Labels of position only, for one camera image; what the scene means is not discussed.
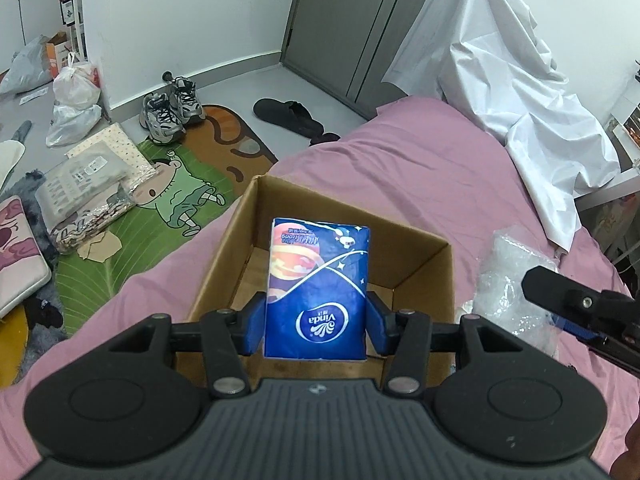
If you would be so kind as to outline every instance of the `gray sneaker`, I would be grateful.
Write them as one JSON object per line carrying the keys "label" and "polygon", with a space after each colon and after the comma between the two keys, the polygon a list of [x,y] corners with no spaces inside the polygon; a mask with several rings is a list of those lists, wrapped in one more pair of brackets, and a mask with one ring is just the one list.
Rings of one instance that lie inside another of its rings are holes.
{"label": "gray sneaker", "polygon": [[169,101],[182,124],[199,123],[207,117],[196,95],[196,83],[190,79],[177,77],[171,81]]}
{"label": "gray sneaker", "polygon": [[154,144],[178,142],[186,133],[166,94],[145,95],[138,119],[140,126],[149,130],[149,140]]}

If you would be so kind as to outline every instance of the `cardboard box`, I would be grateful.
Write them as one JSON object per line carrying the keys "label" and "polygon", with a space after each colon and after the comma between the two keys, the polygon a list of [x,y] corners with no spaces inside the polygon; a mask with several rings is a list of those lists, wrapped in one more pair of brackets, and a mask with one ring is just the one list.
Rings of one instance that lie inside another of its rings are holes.
{"label": "cardboard box", "polygon": [[[368,226],[367,288],[394,311],[410,308],[429,314],[434,322],[452,322],[453,258],[446,240],[269,175],[255,177],[240,198],[189,321],[220,308],[241,310],[257,291],[265,290],[271,221],[276,217]],[[387,360],[373,353],[367,351],[370,357],[365,362],[312,362],[266,359],[260,349],[243,359],[253,386],[263,377],[373,378],[379,383]],[[448,354],[431,355],[430,384],[447,377],[450,362]],[[201,355],[180,355],[178,370],[204,384]]]}
{"label": "cardboard box", "polygon": [[67,64],[67,56],[71,52],[71,42],[67,41],[66,32],[59,32],[47,44],[47,58],[49,71],[53,77],[57,76]]}

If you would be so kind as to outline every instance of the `pink bed sheet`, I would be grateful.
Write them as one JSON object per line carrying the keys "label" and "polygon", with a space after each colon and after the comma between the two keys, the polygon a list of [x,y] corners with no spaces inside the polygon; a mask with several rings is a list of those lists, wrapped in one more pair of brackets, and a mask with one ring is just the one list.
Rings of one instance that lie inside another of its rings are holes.
{"label": "pink bed sheet", "polygon": [[[445,237],[454,248],[457,304],[473,296],[478,258],[495,230],[519,224],[530,237],[524,241],[553,254],[507,152],[436,100],[409,97],[387,105],[341,142],[309,148],[279,162],[271,173]],[[19,478],[38,461],[22,420],[28,392],[151,313],[184,320],[233,210],[152,270],[129,279],[71,339],[52,348],[19,384],[0,392],[0,478]],[[596,290],[626,290],[585,229],[577,233],[561,272]],[[559,358],[596,384],[607,400],[607,427],[594,458],[608,470],[625,450],[625,433],[638,418],[639,381],[566,334]]]}

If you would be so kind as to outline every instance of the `blue tissue package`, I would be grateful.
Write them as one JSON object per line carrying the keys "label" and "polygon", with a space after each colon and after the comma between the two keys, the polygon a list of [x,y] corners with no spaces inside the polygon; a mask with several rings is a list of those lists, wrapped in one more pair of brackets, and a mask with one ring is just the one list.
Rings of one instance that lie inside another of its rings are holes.
{"label": "blue tissue package", "polygon": [[265,357],[366,359],[369,228],[276,218]]}

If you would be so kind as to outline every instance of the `white cloth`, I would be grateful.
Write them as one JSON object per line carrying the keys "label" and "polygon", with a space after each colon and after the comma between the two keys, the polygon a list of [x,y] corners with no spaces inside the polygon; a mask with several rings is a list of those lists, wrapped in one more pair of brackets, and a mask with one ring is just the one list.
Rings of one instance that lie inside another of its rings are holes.
{"label": "white cloth", "polygon": [[508,150],[549,240],[571,248],[574,198],[620,172],[616,150],[575,95],[522,0],[426,0],[383,81],[445,98]]}
{"label": "white cloth", "polygon": [[0,189],[9,176],[9,172],[24,155],[24,145],[17,140],[0,142]]}

